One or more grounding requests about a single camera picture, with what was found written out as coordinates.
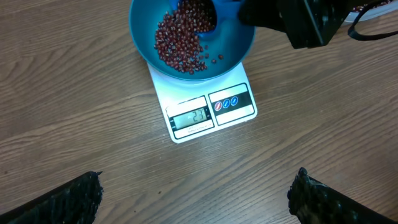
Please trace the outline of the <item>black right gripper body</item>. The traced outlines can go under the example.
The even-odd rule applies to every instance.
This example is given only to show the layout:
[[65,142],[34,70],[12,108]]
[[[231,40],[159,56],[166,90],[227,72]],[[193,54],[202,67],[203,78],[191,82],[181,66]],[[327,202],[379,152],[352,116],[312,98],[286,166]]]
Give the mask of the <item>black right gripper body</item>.
[[287,34],[293,48],[329,43],[356,6],[377,0],[244,0],[238,19]]

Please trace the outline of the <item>blue plastic measuring scoop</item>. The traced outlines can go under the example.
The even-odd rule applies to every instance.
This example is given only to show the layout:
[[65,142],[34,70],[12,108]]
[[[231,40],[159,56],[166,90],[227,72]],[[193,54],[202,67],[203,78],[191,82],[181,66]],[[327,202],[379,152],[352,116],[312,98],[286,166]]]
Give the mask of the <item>blue plastic measuring scoop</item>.
[[238,20],[243,1],[198,0],[189,3],[203,4],[205,11],[210,13],[211,28],[207,28],[206,32],[195,31],[195,35],[201,40],[213,40],[221,36],[221,25],[225,20]]

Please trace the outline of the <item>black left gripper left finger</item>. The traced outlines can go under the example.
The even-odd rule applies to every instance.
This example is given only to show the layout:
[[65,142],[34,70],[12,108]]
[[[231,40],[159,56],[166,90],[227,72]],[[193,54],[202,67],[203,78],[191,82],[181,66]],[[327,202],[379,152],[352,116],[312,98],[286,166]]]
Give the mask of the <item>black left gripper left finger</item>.
[[92,224],[103,198],[100,172],[89,171],[1,215],[1,223]]

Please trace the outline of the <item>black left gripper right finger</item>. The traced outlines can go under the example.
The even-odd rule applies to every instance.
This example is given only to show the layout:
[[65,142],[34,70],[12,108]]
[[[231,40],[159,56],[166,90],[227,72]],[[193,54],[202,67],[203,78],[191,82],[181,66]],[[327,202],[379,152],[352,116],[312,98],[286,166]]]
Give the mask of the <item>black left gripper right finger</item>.
[[287,192],[289,212],[302,224],[397,224],[310,177],[301,167]]

